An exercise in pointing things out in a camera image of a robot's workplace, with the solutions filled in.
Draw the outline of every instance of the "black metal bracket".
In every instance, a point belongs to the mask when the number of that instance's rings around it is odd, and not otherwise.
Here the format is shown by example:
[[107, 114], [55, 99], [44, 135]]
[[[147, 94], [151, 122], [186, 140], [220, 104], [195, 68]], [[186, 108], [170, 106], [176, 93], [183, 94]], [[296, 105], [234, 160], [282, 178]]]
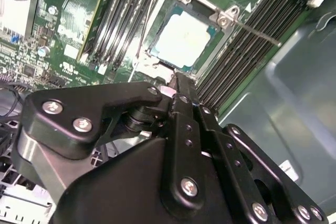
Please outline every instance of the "black metal bracket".
[[[147, 176], [150, 174], [151, 178], [142, 178], [141, 173], [137, 171], [134, 177], [143, 180], [143, 187], [150, 183], [154, 186], [153, 190], [160, 191], [148, 199], [141, 199], [147, 202], [147, 211], [154, 207], [159, 199], [166, 209], [165, 214], [158, 218], [160, 220], [169, 219], [168, 223], [175, 223], [175, 220], [197, 223], [196, 219], [199, 220], [200, 215], [200, 219], [205, 220], [205, 215], [212, 214], [205, 209], [213, 209], [214, 205], [207, 208], [210, 199], [206, 197], [211, 195], [213, 199], [220, 195], [227, 205], [223, 212], [230, 214], [227, 219], [218, 220], [220, 223], [328, 222], [317, 204], [288, 178], [242, 129], [236, 125], [228, 125], [222, 129], [218, 125], [214, 113], [199, 103], [192, 80], [178, 73], [170, 87], [176, 89], [172, 98], [161, 95], [157, 88], [146, 82], [33, 93], [26, 99], [20, 132], [13, 148], [14, 151], [19, 147], [20, 154], [14, 155], [17, 159], [15, 166], [23, 167], [20, 164], [24, 164], [24, 167], [29, 167], [20, 172], [26, 172], [24, 175], [28, 179], [29, 176], [36, 180], [41, 179], [41, 184], [47, 187], [52, 185], [50, 178], [59, 178], [59, 187], [54, 195], [60, 199], [59, 208], [62, 211], [65, 211], [65, 205], [66, 208], [77, 208], [75, 202], [67, 201], [67, 197], [80, 198], [85, 209], [86, 197], [82, 196], [82, 190], [76, 190], [74, 185], [83, 187], [90, 183], [93, 188], [100, 188], [99, 191], [104, 192], [103, 195], [97, 196], [92, 193], [91, 199], [113, 197], [114, 195], [108, 194], [113, 178], [111, 174], [118, 174], [116, 179], [120, 185], [123, 181], [130, 185], [130, 173], [138, 169], [134, 167], [136, 160], [143, 158], [143, 164], [148, 165], [149, 157], [146, 155], [157, 153], [152, 149], [155, 148], [161, 153], [153, 159], [160, 164], [153, 167], [161, 167], [160, 171], [146, 173]], [[46, 111], [46, 102], [59, 104], [61, 111]], [[84, 132], [78, 126], [76, 128], [74, 122], [78, 118], [89, 122], [91, 128]], [[67, 174], [62, 173], [61, 164], [70, 164], [69, 167], [76, 170], [73, 164], [83, 164], [82, 161], [87, 160], [85, 158], [95, 146], [115, 139], [134, 137], [141, 131], [151, 131], [153, 139], [137, 146], [134, 151], [128, 152], [129, 155], [121, 154], [101, 167], [85, 173], [84, 176], [80, 175], [79, 178], [68, 178]], [[210, 165], [214, 166], [213, 172], [203, 169], [208, 161], [205, 161], [202, 152], [212, 158], [213, 164]], [[46, 168], [39, 157], [48, 157], [49, 161], [58, 160], [58, 164], [48, 163]], [[128, 157], [132, 160], [132, 166], [127, 162]], [[53, 176], [39, 176], [36, 172], [45, 171], [50, 167], [58, 168]], [[121, 167], [127, 167], [128, 170], [123, 172]], [[101, 174], [102, 177], [97, 179], [97, 174]], [[209, 189], [208, 183], [214, 185], [218, 182], [217, 188], [220, 189], [216, 193], [209, 192], [211, 188]], [[67, 190], [67, 193], [61, 197], [62, 190]], [[138, 190], [134, 190], [128, 196], [132, 197], [134, 193], [138, 194]], [[155, 214], [156, 208], [150, 211]], [[66, 210], [67, 215], [69, 212], [73, 213], [70, 219], [74, 220], [78, 211]], [[88, 219], [93, 219], [92, 216], [96, 213], [87, 214], [90, 214]]]
[[161, 200], [172, 215], [187, 219], [205, 201], [199, 126], [193, 119], [193, 105], [187, 96], [174, 95], [167, 126], [170, 131], [164, 154]]
[[260, 147], [237, 125], [228, 124], [223, 132], [232, 137], [250, 162], [251, 176], [263, 192], [268, 207], [283, 223], [328, 223], [322, 209], [294, 183]]
[[[117, 123], [121, 114], [135, 106], [159, 104], [161, 93], [147, 82], [117, 83], [38, 91], [26, 98], [21, 127], [36, 141], [69, 159], [88, 157], [102, 132], [102, 121]], [[60, 104], [60, 113], [46, 112], [48, 101]], [[92, 129], [76, 130], [76, 119], [86, 119]]]

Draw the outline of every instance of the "motherboard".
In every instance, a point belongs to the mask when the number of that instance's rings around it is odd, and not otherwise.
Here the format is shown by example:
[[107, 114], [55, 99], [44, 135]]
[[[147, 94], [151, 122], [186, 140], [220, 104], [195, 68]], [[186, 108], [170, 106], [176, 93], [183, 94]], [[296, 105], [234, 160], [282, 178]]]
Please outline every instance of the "motherboard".
[[32, 90], [176, 71], [223, 110], [324, 0], [0, 0], [0, 79]]

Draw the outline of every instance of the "ram slot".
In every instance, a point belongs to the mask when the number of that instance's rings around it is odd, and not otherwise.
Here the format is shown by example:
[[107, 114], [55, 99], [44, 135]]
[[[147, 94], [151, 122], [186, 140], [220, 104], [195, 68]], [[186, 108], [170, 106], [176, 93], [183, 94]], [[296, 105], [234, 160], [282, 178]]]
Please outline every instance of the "ram slot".
[[113, 59], [113, 68], [116, 70], [120, 65], [124, 56], [130, 46], [131, 41], [133, 40], [139, 28], [141, 28], [141, 23], [144, 19], [146, 12], [148, 11], [151, 0], [135, 0], [134, 2], [137, 5], [133, 5], [132, 9], [129, 11], [129, 24], [125, 28], [125, 32], [123, 32], [120, 37], [120, 42], [117, 43], [117, 47], [115, 51], [112, 52], [116, 57]]
[[[274, 21], [274, 19], [276, 18], [275, 14], [279, 12], [279, 10], [281, 10], [283, 8], [283, 6], [286, 4], [287, 0], [283, 1], [281, 3], [281, 1], [277, 0], [275, 2], [275, 6], [276, 9], [275, 10], [271, 10], [270, 6], [268, 7], [268, 9], [265, 11], [266, 15], [263, 17], [260, 17], [258, 19], [257, 22], [253, 23], [253, 27], [254, 29], [258, 30], [258, 31], [262, 31], [263, 33], [270, 35], [270, 31], [265, 30], [265, 27], [267, 27], [267, 25], [269, 25], [270, 23], [272, 23]], [[247, 34], [246, 38], [247, 39], [242, 39], [240, 46], [238, 47], [238, 53], [235, 51], [234, 55], [238, 55], [239, 58], [234, 57], [234, 59], [238, 59], [237, 62], [233, 62], [234, 66], [229, 65], [226, 67], [226, 71], [223, 72], [223, 75], [219, 80], [219, 83], [216, 83], [215, 85], [217, 87], [223, 87], [225, 84], [228, 83], [228, 78], [232, 77], [235, 75], [234, 70], [237, 67], [240, 67], [242, 65], [242, 63], [240, 62], [240, 60], [244, 60], [246, 59], [246, 55], [250, 55], [251, 57], [253, 57], [253, 49], [254, 47], [257, 45], [257, 47], [259, 48], [259, 50], [262, 49], [263, 44], [265, 44], [266, 41], [260, 39], [259, 37], [255, 36], [254, 34], [248, 33], [247, 31], [244, 31], [245, 34]], [[261, 44], [256, 44], [256, 40], [260, 40]], [[209, 100], [207, 100], [207, 102], [210, 103], [214, 103], [215, 97], [217, 97], [218, 94], [216, 94], [216, 96], [212, 96]]]
[[[304, 9], [302, 0], [263, 0], [246, 25], [280, 39]], [[270, 42], [241, 29], [211, 73], [198, 85], [201, 101], [219, 109], [272, 47]]]
[[94, 39], [94, 48], [93, 54], [96, 55], [99, 53], [103, 44], [106, 40], [107, 33], [110, 29], [111, 23], [113, 22], [113, 18], [118, 11], [118, 6], [121, 0], [110, 0], [107, 10], [105, 11], [104, 17], [100, 23], [98, 28], [97, 35]]
[[109, 39], [109, 43], [106, 46], [105, 54], [105, 62], [108, 64], [114, 63], [116, 60], [116, 51], [117, 48], [122, 40], [123, 35], [125, 34], [126, 30], [130, 29], [133, 22], [134, 17], [139, 13], [137, 8], [138, 5], [141, 5], [144, 0], [132, 0], [131, 5], [129, 5], [125, 12], [119, 17], [118, 24], [116, 25], [114, 31], [112, 32], [112, 36]]
[[[269, 11], [272, 5], [272, 1], [273, 0], [263, 0], [260, 3], [259, 7], [254, 11], [252, 16], [248, 20], [247, 25], [250, 25], [251, 23], [256, 24], [258, 22], [257, 21], [258, 18], [259, 20], [261, 20], [262, 15], [261, 15], [260, 10], [264, 10], [265, 13]], [[223, 55], [220, 57], [216, 65], [212, 68], [211, 73], [208, 74], [208, 76], [198, 85], [197, 89], [198, 89], [199, 96], [206, 96], [206, 93], [205, 93], [207, 91], [206, 87], [209, 87], [209, 85], [213, 85], [212, 82], [214, 82], [215, 80], [218, 80], [219, 78], [218, 75], [221, 74], [221, 70], [222, 70], [224, 62], [230, 60], [230, 57], [233, 56], [233, 54], [231, 54], [231, 56], [228, 56], [228, 55], [232, 53], [232, 51], [235, 50], [235, 48], [238, 48], [238, 45], [241, 43], [242, 39], [244, 39], [243, 35], [248, 35], [248, 34], [244, 33], [244, 30], [241, 30], [238, 33], [238, 35], [235, 37], [235, 39], [231, 42], [231, 44], [228, 46], [228, 48], [224, 51]]]

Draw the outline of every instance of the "green circuit board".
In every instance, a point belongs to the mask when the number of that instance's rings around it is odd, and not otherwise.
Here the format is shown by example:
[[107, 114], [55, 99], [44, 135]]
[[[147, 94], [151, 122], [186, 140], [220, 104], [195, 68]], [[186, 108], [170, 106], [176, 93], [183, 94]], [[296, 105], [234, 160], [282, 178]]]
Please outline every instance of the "green circuit board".
[[[154, 23], [150, 26], [144, 48], [155, 38], [172, 1], [166, 0], [160, 9]], [[207, 1], [222, 10], [226, 10], [232, 5], [239, 6], [239, 21], [245, 23], [261, 0]], [[130, 38], [130, 45], [125, 50], [123, 49], [123, 57], [118, 59], [120, 62], [117, 67], [110, 64], [101, 70], [102, 65], [99, 62], [92, 63], [90, 51], [88, 51], [87, 57], [83, 57], [88, 42], [93, 40], [100, 29], [99, 26], [107, 11], [108, 2], [109, 0], [38, 0], [31, 36], [20, 38], [14, 42], [13, 31], [5, 29], [4, 24], [3, 30], [0, 30], [1, 79], [23, 82], [35, 90], [127, 81], [133, 70], [132, 58], [137, 43], [139, 43], [142, 19], [137, 26], [125, 28], [126, 31], [134, 29], [134, 33]], [[301, 24], [303, 20], [299, 19], [296, 26]], [[196, 74], [223, 36], [224, 32], [219, 30], [197, 59], [195, 65], [185, 71]], [[38, 53], [43, 47], [49, 49], [45, 56]], [[139, 80], [155, 84], [162, 83], [162, 80], [136, 72], [132, 81]]]

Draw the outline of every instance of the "black cable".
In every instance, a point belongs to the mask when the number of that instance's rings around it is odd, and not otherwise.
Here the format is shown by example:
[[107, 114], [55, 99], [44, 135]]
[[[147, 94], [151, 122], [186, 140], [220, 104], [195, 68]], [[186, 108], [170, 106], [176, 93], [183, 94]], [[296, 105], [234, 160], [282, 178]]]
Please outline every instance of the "black cable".
[[0, 83], [0, 88], [7, 89], [7, 90], [11, 91], [14, 95], [14, 98], [15, 98], [15, 101], [12, 104], [9, 111], [4, 115], [0, 115], [0, 119], [1, 119], [1, 118], [5, 118], [5, 117], [9, 116], [15, 110], [15, 108], [16, 108], [17, 104], [19, 103], [21, 97], [19, 95], [19, 92], [15, 89], [14, 86], [10, 86], [6, 83]]

